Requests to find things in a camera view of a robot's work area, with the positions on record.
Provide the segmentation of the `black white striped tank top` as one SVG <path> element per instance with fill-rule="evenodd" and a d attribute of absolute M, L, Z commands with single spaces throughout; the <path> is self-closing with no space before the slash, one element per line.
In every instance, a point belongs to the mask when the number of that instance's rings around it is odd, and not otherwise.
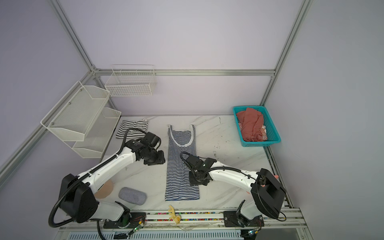
<path fill-rule="evenodd" d="M 148 131 L 149 121 L 142 119 L 140 121 L 122 120 L 119 129 L 116 132 L 116 139 L 122 140 L 127 133 L 126 140 L 136 140 L 143 138 Z"/>

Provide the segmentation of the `navy striped tank top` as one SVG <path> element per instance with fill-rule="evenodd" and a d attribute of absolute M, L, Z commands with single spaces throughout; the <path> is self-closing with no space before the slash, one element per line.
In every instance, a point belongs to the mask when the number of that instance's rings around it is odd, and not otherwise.
<path fill-rule="evenodd" d="M 181 159 L 181 153 L 195 155 L 196 128 L 190 125 L 189 130 L 176 131 L 172 125 L 168 126 L 168 159 L 165 201 L 193 201 L 200 199 L 198 186 L 191 186 L 189 180 L 190 169 Z"/>

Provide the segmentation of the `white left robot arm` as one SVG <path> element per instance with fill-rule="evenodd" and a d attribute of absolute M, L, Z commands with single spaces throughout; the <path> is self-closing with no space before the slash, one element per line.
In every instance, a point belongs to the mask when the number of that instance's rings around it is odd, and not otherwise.
<path fill-rule="evenodd" d="M 69 174 L 62 179 L 58 201 L 48 218 L 52 228 L 88 220 L 109 220 L 126 227 L 131 221 L 131 211 L 122 203 L 104 203 L 96 199 L 97 193 L 118 172 L 130 164 L 142 160 L 144 165 L 162 165 L 166 162 L 161 151 L 162 140 L 153 133 L 145 133 L 143 138 L 127 140 L 123 138 L 119 150 L 88 171 L 78 175 Z"/>

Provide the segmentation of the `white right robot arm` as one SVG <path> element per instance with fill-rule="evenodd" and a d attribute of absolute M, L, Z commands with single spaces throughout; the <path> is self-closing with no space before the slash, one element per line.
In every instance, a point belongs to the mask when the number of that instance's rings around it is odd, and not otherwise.
<path fill-rule="evenodd" d="M 215 159 L 202 159 L 183 152 L 182 162 L 189 169 L 189 181 L 192 186 L 207 186 L 213 181 L 223 182 L 240 188 L 251 194 L 253 201 L 243 201 L 238 207 L 238 221 L 251 221 L 255 217 L 265 215 L 279 222 L 281 208 L 287 191 L 279 182 L 279 177 L 269 170 L 246 171 L 230 167 Z"/>

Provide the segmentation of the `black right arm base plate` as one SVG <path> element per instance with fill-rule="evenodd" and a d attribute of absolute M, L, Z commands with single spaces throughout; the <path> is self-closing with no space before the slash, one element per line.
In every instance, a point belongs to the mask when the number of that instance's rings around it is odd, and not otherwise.
<path fill-rule="evenodd" d="M 258 215 L 255 215 L 254 218 L 249 219 L 244 214 L 241 213 L 241 210 L 244 207 L 246 200 L 243 200 L 236 211 L 224 211 L 224 225 L 225 227 L 258 227 L 262 228 L 265 226 L 264 218 L 261 212 L 257 212 Z"/>

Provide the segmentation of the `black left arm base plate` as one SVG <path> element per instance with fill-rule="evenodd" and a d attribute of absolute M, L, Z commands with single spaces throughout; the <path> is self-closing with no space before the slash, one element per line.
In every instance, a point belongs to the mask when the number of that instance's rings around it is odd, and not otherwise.
<path fill-rule="evenodd" d="M 130 212 L 130 215 L 123 215 L 117 221 L 106 220 L 104 229 L 133 229 L 140 221 L 145 222 L 147 214 L 145 212 Z"/>

